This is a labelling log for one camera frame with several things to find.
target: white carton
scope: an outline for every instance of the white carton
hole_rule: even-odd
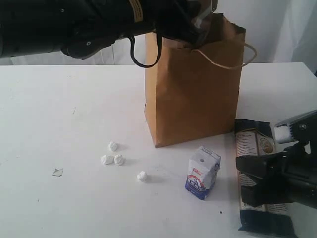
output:
[[[205,200],[216,182],[220,161],[218,154],[204,146],[199,147],[189,161],[186,189]]]

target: red logo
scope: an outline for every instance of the red logo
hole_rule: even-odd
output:
[[[202,175],[202,172],[200,172],[198,169],[193,169],[194,170],[194,172],[196,172],[196,173],[198,173],[199,175]]]

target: white cotton ball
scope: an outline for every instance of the white cotton ball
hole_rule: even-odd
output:
[[[138,181],[145,182],[147,180],[147,173],[142,171],[137,175]]]
[[[123,156],[122,156],[122,155],[116,155],[116,156],[114,157],[114,163],[115,163],[116,165],[123,165],[123,163],[124,163],[124,158],[123,158]]]
[[[113,141],[109,143],[109,150],[116,151],[117,149],[118,149],[118,144],[117,143],[115,143]]]
[[[114,161],[114,157],[112,155],[104,155],[100,158],[100,161],[103,165],[110,165]]]

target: table surface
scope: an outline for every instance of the table surface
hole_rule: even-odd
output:
[[[237,117],[277,123],[315,110],[316,98],[303,64],[251,64]],[[0,67],[0,237],[252,237],[238,231],[233,134],[155,149],[144,103],[137,66]],[[121,167],[100,163],[110,141],[120,143]],[[207,201],[184,188],[200,145],[222,156]],[[136,181],[140,171],[147,183]],[[317,234],[315,210],[290,211],[300,238]]]

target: brown paper bag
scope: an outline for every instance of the brown paper bag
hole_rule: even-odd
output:
[[[210,60],[242,65],[245,29],[222,14],[212,25],[200,50]],[[157,57],[154,34],[146,35],[146,61]],[[156,147],[167,146],[233,129],[241,68],[228,70],[211,64],[199,52],[163,46],[159,63],[146,69],[145,115]]]

